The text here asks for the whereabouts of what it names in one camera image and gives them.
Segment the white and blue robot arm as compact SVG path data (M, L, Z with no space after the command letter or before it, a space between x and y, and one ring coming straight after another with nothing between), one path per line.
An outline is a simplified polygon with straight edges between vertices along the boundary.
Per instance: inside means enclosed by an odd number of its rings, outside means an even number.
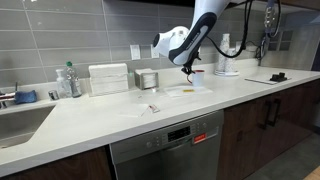
M195 0L191 27L176 26L165 33L158 33L153 40L153 48L174 65L181 66L182 72L192 74L192 64L199 58L202 41L230 2L231 0Z

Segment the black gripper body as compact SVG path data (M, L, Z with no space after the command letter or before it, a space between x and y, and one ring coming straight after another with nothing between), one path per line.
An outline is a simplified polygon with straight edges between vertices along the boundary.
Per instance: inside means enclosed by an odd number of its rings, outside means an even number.
M190 75L193 73L192 66L190 64L184 65L181 71L186 75Z

